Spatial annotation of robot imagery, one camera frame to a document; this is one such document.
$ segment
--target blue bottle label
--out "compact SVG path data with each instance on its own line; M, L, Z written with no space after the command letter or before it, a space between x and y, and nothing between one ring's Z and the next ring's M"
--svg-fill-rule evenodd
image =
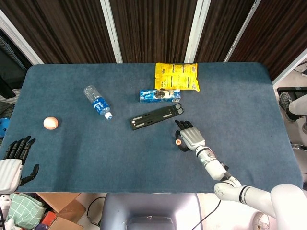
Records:
M109 107L109 105L106 103L106 101L102 97L98 97L94 102L93 102L93 107L95 110L101 114L104 108Z

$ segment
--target chair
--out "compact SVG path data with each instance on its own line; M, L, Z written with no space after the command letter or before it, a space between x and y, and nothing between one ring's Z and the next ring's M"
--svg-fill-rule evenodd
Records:
M197 194L107 194L101 230L190 230L201 220ZM202 230L198 225L195 230Z
M12 89L20 89L26 71L0 49L0 95L4 98L16 96Z

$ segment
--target egg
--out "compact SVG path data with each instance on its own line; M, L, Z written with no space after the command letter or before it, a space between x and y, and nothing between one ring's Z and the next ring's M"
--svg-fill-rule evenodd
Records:
M53 116L49 116L44 120L44 127L46 129L53 130L56 129L58 125L59 125L58 120Z

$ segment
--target black cable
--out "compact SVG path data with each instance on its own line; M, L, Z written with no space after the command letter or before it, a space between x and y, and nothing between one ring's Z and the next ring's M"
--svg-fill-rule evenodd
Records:
M297 66L301 66L301 65L303 65L303 64L305 64L305 63L307 63L307 61L304 61L304 62L298 64Z
M5 111L7 111L8 109L10 109L10 108L14 108L15 107L15 105L12 103L9 107L7 107L5 110L3 110L1 113L0 113L0 115L2 115Z
M88 215L88 212L89 212L89 210L90 210L90 207L91 207L91 205L96 201L96 200L98 200L98 199L100 199L100 198L106 198L105 196L101 196L101 197L98 197L98 198L96 198L95 200L93 200L91 203L90 203L90 205L88 206L88 208L87 208L87 212L86 212L86 217L90 220L90 222L91 222L91 224L94 224L94 225L96 225L96 226L98 226L98 227L100 227L97 223L95 223L95 222L92 222L92 219L90 218L90 216Z
M220 200L219 203L217 204L217 206L215 207L215 209L214 209L211 213L209 213L207 216L205 216L205 218L202 219L197 225L195 225L195 227L192 228L192 230L194 230L200 223L202 223L209 215L211 215L213 212L215 212L215 211L217 210L217 208L219 207L221 201L222 201L222 200Z
M303 65L303 64L305 64L305 63L307 63L307 61L305 61L305 62L303 62L303 63L301 63L301 64L299 64L297 67L299 67L300 65ZM296 71L296 72L298 72L298 73L302 73L302 72L304 72L304 71L297 71L295 68L293 69L294 71Z
M0 205L0 216L1 216L1 227L3 230L5 230L5 223L4 223L4 216L3 216L3 212L2 212L2 208L1 208L1 205Z

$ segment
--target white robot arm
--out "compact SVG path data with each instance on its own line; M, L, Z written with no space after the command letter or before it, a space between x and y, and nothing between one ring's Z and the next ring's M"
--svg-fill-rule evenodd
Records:
M33 180L38 173L39 165L36 164L29 176L21 178L25 160L35 142L35 139L30 139L31 137L27 136L14 141L9 145L3 160L0 160L0 223L4 222L11 204L9 195L15 192L18 186Z
M307 199L302 190L291 184L274 187L271 193L249 185L242 186L217 160L213 151L206 146L199 130L189 121L175 121L181 131L176 132L176 143L183 151L195 151L209 175L218 182L214 186L216 196L253 207L277 219L279 230L305 229Z

